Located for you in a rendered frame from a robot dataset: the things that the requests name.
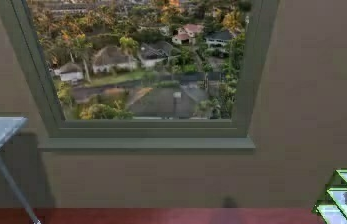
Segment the grey-green framed window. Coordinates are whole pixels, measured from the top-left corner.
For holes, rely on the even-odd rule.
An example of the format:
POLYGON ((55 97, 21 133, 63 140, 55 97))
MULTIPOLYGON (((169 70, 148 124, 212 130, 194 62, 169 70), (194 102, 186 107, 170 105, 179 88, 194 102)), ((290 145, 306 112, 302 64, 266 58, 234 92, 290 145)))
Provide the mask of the grey-green framed window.
POLYGON ((249 137, 280 0, 253 0, 244 60, 237 83, 232 118, 226 119, 100 119, 67 121, 56 96, 30 10, 25 0, 0 0, 0 19, 34 98, 47 136, 45 150, 193 150, 244 149, 249 137))

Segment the green glass shelf unit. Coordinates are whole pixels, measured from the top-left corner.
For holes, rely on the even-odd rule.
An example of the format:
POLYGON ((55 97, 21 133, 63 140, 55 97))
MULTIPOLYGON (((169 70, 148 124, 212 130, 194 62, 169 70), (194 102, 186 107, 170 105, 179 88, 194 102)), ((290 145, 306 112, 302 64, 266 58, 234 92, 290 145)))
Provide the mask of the green glass shelf unit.
POLYGON ((312 211, 325 224, 347 224, 347 169, 333 172, 312 211))

